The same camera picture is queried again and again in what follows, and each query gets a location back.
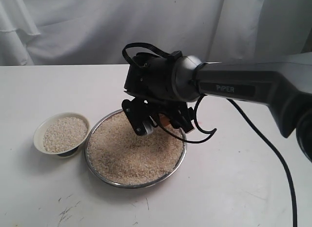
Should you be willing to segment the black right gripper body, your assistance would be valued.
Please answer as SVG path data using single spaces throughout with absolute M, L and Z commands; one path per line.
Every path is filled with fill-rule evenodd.
M 153 98 L 146 98 L 144 102 L 152 119 L 157 122 L 157 124 L 160 124 L 160 116 L 163 115 L 171 119 L 171 110 L 173 110 L 177 106 L 183 106 L 183 102 L 156 100 Z

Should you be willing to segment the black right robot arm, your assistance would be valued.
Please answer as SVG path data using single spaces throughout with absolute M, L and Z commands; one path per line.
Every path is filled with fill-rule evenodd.
M 167 57 L 140 52 L 130 61 L 122 109 L 139 136 L 150 134 L 158 114 L 190 132 L 195 118 L 187 103 L 206 95 L 266 105 L 285 138 L 296 133 L 312 156 L 312 55 L 262 61 L 202 63 L 177 51 Z

